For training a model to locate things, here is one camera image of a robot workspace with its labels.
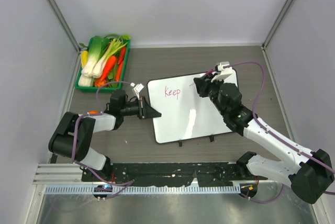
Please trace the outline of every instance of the white board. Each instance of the white board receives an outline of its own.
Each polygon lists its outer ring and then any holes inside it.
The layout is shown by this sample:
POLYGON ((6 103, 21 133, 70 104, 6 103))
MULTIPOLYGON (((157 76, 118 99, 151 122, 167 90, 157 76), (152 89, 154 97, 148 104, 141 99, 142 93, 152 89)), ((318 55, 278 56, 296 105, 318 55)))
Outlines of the white board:
MULTIPOLYGON (((155 139, 158 143, 192 139, 231 132, 209 98, 197 94, 193 78, 204 73, 148 82, 150 105, 162 114, 153 118, 155 139)), ((226 83, 237 83, 236 71, 226 83)))

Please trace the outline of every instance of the table surface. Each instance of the table surface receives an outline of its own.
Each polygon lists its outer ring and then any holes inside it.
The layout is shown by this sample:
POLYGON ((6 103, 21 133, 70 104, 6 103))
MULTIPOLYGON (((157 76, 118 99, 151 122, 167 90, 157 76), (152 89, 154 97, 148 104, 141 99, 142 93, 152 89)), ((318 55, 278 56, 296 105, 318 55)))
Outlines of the table surface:
MULTIPOLYGON (((258 46, 131 49, 125 81, 146 84, 148 80, 205 72, 221 61, 233 64, 250 60, 259 61, 266 68, 261 47, 258 46)), ((261 70, 253 64, 237 66, 235 69, 242 102, 252 108, 262 82, 261 70)), ((131 94, 127 85, 124 88, 131 94)), ((146 88, 141 94, 147 97, 146 88)), ((103 104, 109 102, 109 97, 110 94, 100 94, 103 104)), ((90 110, 99 110, 95 93, 75 90, 70 111, 81 114, 90 110)), ((256 112, 270 126, 288 136, 267 68, 264 90, 256 112)), ((158 144, 154 139, 152 120, 139 120, 136 116, 125 117, 124 123, 116 131, 95 133, 91 147, 110 157, 112 162, 236 161, 247 151, 276 159, 263 147, 237 133, 216 136, 214 142, 210 142, 208 137, 185 140, 182 147, 177 142, 158 144)), ((58 158, 58 163, 68 162, 68 158, 58 158)))

